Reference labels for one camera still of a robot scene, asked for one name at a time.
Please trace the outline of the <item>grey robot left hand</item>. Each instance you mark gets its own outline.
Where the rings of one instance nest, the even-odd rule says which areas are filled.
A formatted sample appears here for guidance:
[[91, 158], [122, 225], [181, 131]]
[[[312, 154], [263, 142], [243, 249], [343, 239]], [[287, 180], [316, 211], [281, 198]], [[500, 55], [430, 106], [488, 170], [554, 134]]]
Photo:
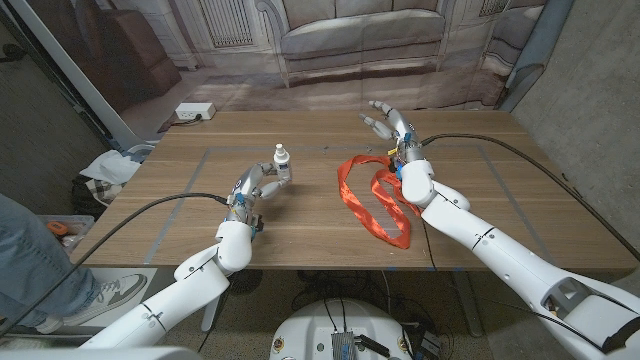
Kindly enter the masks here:
[[249, 225], [253, 232], [264, 228], [262, 216], [253, 213], [258, 199], [274, 197], [281, 188], [292, 182], [288, 163], [259, 162], [249, 167], [238, 179], [227, 198], [228, 213], [226, 221], [242, 222]]

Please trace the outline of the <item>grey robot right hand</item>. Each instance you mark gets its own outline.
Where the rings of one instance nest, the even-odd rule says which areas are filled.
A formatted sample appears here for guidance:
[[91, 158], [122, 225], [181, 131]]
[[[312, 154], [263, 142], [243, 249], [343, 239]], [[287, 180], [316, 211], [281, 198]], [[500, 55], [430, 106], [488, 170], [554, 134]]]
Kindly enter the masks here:
[[365, 114], [359, 118], [381, 139], [396, 142], [397, 157], [402, 163], [425, 159], [415, 128], [397, 109], [381, 101], [370, 101], [369, 105], [384, 115], [389, 126]]

